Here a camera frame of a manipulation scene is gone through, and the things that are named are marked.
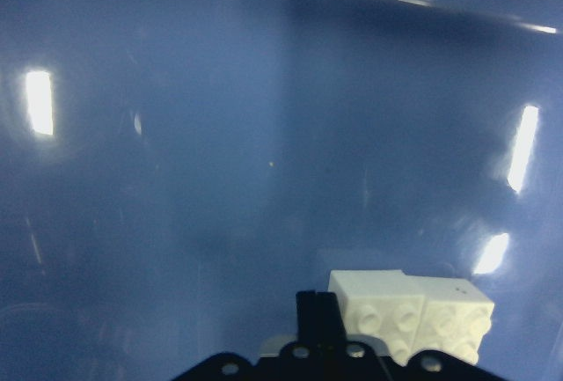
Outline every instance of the metal bolt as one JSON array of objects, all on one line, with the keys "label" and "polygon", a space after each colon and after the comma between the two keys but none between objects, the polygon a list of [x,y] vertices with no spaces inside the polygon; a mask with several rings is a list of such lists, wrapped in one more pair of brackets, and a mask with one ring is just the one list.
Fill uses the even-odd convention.
[{"label": "metal bolt", "polygon": [[295,346],[291,353],[297,359],[306,359],[309,357],[309,349],[305,346]]},{"label": "metal bolt", "polygon": [[440,372],[442,370],[442,362],[437,357],[425,355],[420,359],[420,366],[428,372]]},{"label": "metal bolt", "polygon": [[238,372],[238,365],[236,363],[226,363],[221,368],[223,375],[235,375]]},{"label": "metal bolt", "polygon": [[351,343],[347,345],[346,353],[350,357],[364,357],[366,351],[359,344]]}]

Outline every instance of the blue surface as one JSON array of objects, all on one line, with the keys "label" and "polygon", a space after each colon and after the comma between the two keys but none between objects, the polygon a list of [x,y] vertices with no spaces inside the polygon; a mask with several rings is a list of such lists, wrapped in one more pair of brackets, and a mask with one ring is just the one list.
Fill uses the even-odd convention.
[{"label": "blue surface", "polygon": [[561,1],[423,1],[0,0],[0,378],[255,359],[335,268],[468,278],[496,303],[479,365],[560,378]]}]

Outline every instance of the black plastic part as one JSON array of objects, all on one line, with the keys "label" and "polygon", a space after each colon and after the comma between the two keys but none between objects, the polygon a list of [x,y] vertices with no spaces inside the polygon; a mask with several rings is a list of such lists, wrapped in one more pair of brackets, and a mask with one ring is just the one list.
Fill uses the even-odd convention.
[{"label": "black plastic part", "polygon": [[484,370],[434,350],[413,356],[407,366],[348,341],[336,295],[297,293],[297,341],[277,357],[252,366],[232,353],[214,355],[173,381],[503,381]]}]

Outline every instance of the white lego brick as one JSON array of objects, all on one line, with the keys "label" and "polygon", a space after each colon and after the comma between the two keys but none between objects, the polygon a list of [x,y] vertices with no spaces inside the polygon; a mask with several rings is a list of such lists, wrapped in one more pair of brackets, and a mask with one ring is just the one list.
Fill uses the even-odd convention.
[{"label": "white lego brick", "polygon": [[479,345],[491,328],[494,303],[463,279],[412,278],[426,298],[413,353],[441,350],[477,363]]},{"label": "white lego brick", "polygon": [[385,341],[393,359],[406,364],[424,301],[413,280],[400,270],[332,271],[328,289],[338,297],[348,334]]},{"label": "white lego brick", "polygon": [[494,303],[463,279],[400,270],[332,271],[328,289],[338,297],[347,333],[385,341],[403,365],[427,349],[474,364],[491,327]]}]

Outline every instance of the white block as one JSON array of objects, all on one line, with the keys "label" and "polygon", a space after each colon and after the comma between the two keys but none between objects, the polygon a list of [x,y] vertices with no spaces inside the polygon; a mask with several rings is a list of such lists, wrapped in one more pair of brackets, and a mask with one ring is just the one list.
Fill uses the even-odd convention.
[{"label": "white block", "polygon": [[332,271],[328,289],[339,299],[348,334],[385,341],[391,356],[406,364],[424,302],[415,282],[400,270]]},{"label": "white block", "polygon": [[463,279],[415,277],[400,270],[332,271],[348,334],[377,337],[406,364],[421,350],[441,350],[476,363],[491,328],[494,303]]}]

